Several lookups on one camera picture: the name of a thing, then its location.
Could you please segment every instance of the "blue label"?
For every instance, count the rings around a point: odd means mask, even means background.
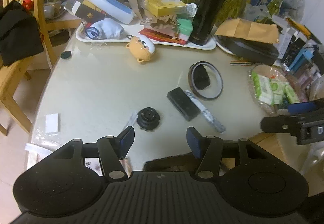
[[[122,10],[122,11],[128,13],[128,14],[131,14],[131,13],[132,13],[132,10],[131,10],[129,7],[125,6],[125,5],[122,4],[122,3],[119,3],[119,2],[116,1],[116,0],[106,0],[106,1],[107,1],[108,3],[110,3],[110,4],[112,4],[113,6],[119,8],[120,10]]]

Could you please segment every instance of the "black case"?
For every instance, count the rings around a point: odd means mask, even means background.
[[[235,55],[266,65],[273,65],[279,57],[278,50],[272,44],[249,41],[237,37],[217,36],[219,43]]]
[[[180,87],[169,91],[167,93],[167,98],[188,122],[200,113],[198,107],[191,101],[191,99]]]

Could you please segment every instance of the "white container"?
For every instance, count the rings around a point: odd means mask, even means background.
[[[124,24],[129,24],[134,18],[134,12],[129,7],[116,0],[88,0],[95,6],[105,11],[110,16],[113,16],[117,20]]]

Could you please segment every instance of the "yellow box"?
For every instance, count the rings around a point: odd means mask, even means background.
[[[156,17],[184,14],[187,10],[180,0],[141,0],[141,5]]]

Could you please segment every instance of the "white tray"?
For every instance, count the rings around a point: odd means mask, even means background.
[[[144,27],[139,24],[139,19],[134,18],[133,21],[129,24],[123,24],[120,23],[120,25],[124,28],[125,30],[125,36],[126,35],[132,35],[136,36],[138,35],[138,32],[141,31]],[[123,42],[123,43],[128,43],[129,39],[127,37],[124,37],[123,39],[98,39],[98,40],[93,40],[87,37],[87,35],[84,33],[84,25],[81,23],[79,27],[77,28],[76,31],[76,37],[78,40],[82,42],[93,42],[93,43],[103,43],[103,42]],[[188,42],[185,45],[180,45],[177,43],[170,43],[170,42],[161,42],[161,41],[156,41],[151,39],[154,44],[161,44],[161,45],[170,45],[170,46],[178,46],[178,47],[186,47],[186,48],[195,48],[195,49],[202,49],[202,50],[213,50],[216,48],[216,41],[214,40],[213,36],[210,36],[209,41],[207,42],[206,45],[203,46],[198,46],[196,44],[193,44],[192,42]]]

